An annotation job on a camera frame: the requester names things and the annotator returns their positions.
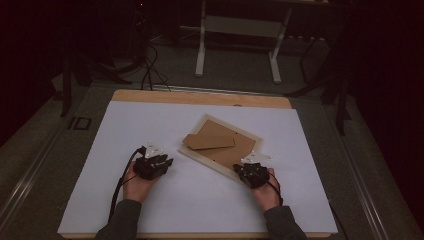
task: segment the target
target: white table leg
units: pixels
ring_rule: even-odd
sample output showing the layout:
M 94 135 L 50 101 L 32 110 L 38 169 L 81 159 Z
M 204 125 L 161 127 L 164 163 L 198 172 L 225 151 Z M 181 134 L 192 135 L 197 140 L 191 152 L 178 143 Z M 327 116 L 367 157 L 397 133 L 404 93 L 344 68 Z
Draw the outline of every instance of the white table leg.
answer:
M 278 33 L 277 43 L 275 45 L 275 48 L 273 51 L 269 53 L 269 63 L 271 65 L 272 78 L 274 80 L 274 83 L 277 83 L 277 84 L 281 83 L 280 71 L 278 70 L 277 55 L 278 55 L 278 52 L 280 51 L 281 43 L 283 42 L 284 34 L 286 32 L 287 25 L 290 20 L 291 12 L 292 12 L 292 8 L 287 9 L 284 23 L 281 23 L 281 27 Z
M 203 66 L 205 63 L 205 17 L 206 17 L 206 0 L 202 1 L 202 18 L 200 20 L 200 46 L 197 54 L 196 77 L 203 76 Z

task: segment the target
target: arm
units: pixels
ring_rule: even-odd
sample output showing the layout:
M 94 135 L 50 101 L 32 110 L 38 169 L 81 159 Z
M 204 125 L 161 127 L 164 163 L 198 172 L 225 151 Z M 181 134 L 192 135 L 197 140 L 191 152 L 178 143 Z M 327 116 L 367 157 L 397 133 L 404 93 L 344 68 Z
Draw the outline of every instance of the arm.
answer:
M 97 232 L 95 239 L 136 239 L 141 205 L 159 178 L 151 181 L 141 179 L 133 171 L 133 165 L 134 162 L 129 166 L 124 178 L 124 200 L 116 205 L 112 218 L 106 226 Z
M 279 188 L 274 176 L 274 169 L 269 168 L 272 174 L 269 182 Z M 307 239 L 305 233 L 296 224 L 293 214 L 288 206 L 280 206 L 280 196 L 268 184 L 252 189 L 253 196 L 264 211 L 266 227 L 272 240 L 298 240 Z

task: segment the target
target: sleeve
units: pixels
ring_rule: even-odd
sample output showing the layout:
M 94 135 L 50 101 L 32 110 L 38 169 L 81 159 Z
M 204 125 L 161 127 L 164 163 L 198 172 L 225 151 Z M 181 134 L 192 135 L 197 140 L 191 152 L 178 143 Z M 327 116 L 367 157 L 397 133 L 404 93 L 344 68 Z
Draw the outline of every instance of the sleeve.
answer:
M 290 207 L 278 206 L 264 212 L 266 227 L 271 240 L 307 239 L 294 220 Z
M 95 239 L 135 240 L 140 211 L 141 203 L 133 200 L 120 201 L 109 223 L 97 232 Z

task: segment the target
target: cardboard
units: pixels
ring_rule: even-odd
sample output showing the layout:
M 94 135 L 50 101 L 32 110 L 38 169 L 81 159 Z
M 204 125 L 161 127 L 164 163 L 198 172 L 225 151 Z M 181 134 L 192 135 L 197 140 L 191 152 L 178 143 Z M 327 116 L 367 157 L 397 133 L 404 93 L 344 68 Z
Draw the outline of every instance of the cardboard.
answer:
M 241 164 L 241 159 L 248 156 L 252 151 L 257 150 L 262 139 L 248 133 L 242 129 L 239 129 L 229 123 L 223 122 L 210 115 L 206 115 L 193 130 L 192 135 L 188 135 L 183 140 L 184 145 L 179 149 L 181 153 L 190 157 L 191 159 L 198 161 L 205 166 L 231 178 L 237 182 L 240 182 L 238 175 L 233 170 L 234 164 Z M 215 148 L 191 148 L 190 145 L 186 144 L 194 142 L 193 135 L 203 141 L 209 142 L 204 143 L 205 146 L 225 145 L 224 143 L 218 144 L 215 140 L 221 139 L 233 139 L 234 146 L 232 147 L 215 147 Z
M 234 138 L 231 136 L 201 134 L 188 134 L 183 143 L 194 150 L 235 146 Z

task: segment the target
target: dark background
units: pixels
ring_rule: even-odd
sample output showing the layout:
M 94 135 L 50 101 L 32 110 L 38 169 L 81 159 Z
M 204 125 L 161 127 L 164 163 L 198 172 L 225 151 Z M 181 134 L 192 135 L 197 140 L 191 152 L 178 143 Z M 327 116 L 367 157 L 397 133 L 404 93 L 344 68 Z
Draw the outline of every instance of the dark background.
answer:
M 198 25 L 199 2 L 155 1 L 151 19 L 170 32 L 175 32 L 179 24 Z M 116 5 L 117 1 L 101 1 L 100 7 L 106 11 L 108 4 Z M 356 97 L 405 200 L 424 230 L 423 2 L 367 2 L 363 6 L 364 10 L 349 20 L 347 32 L 333 51 L 339 56 L 354 56 L 350 58 L 354 76 L 350 93 Z M 111 59 L 106 40 L 111 26 L 107 19 L 99 21 L 96 9 L 95 1 L 0 3 L 0 146 L 54 95 L 50 80 L 62 71 L 61 46 L 66 26 L 76 29 L 79 49 L 97 61 Z M 125 10 L 108 13 L 111 22 L 114 15 L 126 15 Z M 125 25 L 132 18 L 121 19 Z

